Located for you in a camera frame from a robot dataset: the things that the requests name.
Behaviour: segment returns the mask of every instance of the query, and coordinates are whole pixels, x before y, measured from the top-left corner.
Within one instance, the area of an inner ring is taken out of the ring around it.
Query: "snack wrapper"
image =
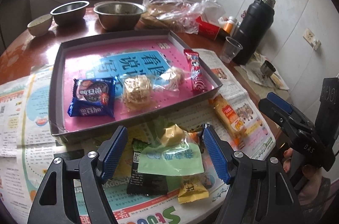
[[[180,191],[178,194],[179,204],[208,198],[208,190],[201,183],[197,176],[184,176],[181,179]]]
[[[73,99],[67,113],[77,116],[114,117],[116,78],[74,79]]]
[[[194,132],[188,132],[191,139],[199,146],[200,145],[200,138],[202,136],[202,130],[201,131],[194,131]]]
[[[245,146],[246,127],[231,105],[220,94],[210,101],[214,111],[239,149]]]
[[[160,77],[168,81],[169,85],[182,85],[185,82],[185,71],[177,68],[177,67],[170,67],[165,73],[160,75]]]
[[[148,146],[148,143],[138,139],[133,139],[132,141],[133,163],[131,178],[127,185],[127,194],[151,196],[168,193],[166,176],[138,172],[140,153]]]
[[[122,99],[128,111],[143,111],[145,109],[157,108],[154,95],[161,92],[166,96],[178,96],[177,78],[169,79],[168,76],[156,77],[153,75],[122,75],[123,95]]]
[[[138,172],[186,176],[204,172],[199,146],[177,125],[167,129],[158,147],[146,147],[140,154]]]
[[[202,77],[201,67],[199,63],[199,53],[194,52],[191,49],[184,49],[184,55],[189,65],[189,69],[192,73],[191,80],[193,92],[201,93],[206,91],[206,85]]]

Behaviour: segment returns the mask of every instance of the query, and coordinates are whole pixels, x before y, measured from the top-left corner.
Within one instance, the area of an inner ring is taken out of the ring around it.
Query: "yellow snack packet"
[[[197,176],[183,176],[178,194],[179,204],[193,202],[209,196],[208,190]]]

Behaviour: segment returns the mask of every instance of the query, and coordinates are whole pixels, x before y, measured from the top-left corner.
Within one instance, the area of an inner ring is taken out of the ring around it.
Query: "plastic cup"
[[[227,36],[222,47],[220,59],[225,63],[230,63],[240,50],[242,50],[242,45],[234,38]]]

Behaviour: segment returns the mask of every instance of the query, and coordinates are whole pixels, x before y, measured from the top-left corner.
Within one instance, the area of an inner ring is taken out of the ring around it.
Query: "black thermos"
[[[232,36],[243,49],[233,61],[245,65],[255,52],[264,34],[273,23],[275,0],[255,0],[247,9],[239,29]]]

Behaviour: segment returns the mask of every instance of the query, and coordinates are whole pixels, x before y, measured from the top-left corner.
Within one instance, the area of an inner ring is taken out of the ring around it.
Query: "stainless steel bowl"
[[[108,31],[133,30],[146,12],[146,7],[137,3],[113,1],[94,7],[94,12],[104,29]]]
[[[50,14],[58,25],[71,24],[84,17],[88,5],[87,1],[75,1],[55,8]]]

